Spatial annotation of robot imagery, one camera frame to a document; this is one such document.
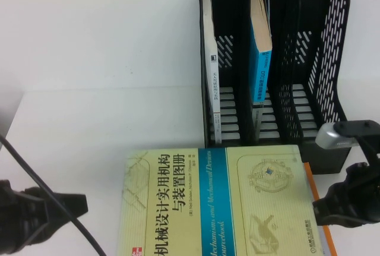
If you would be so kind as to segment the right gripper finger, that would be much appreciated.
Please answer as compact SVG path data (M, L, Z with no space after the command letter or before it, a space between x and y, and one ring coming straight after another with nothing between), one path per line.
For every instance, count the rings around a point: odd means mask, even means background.
M330 225L330 211L325 198L320 198L312 203L315 220L318 226Z

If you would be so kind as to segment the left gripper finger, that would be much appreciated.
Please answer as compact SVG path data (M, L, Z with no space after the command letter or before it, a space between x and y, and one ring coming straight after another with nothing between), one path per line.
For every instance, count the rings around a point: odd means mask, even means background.
M60 203L76 219L88 212L87 199L84 194L55 194ZM69 217L52 200L47 203L49 218L48 231L55 233L70 222Z

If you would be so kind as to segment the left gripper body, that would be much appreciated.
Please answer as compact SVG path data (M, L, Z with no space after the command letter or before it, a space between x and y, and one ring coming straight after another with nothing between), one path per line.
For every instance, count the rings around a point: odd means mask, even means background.
M14 191L8 180L1 181L1 248L23 249L41 244L47 233L48 214L42 190L31 187Z

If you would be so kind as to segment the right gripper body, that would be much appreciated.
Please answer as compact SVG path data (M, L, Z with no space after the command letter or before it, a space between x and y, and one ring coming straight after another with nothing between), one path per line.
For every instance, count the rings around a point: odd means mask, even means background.
M379 223L379 166L355 163L346 173L326 194L325 224L355 228Z

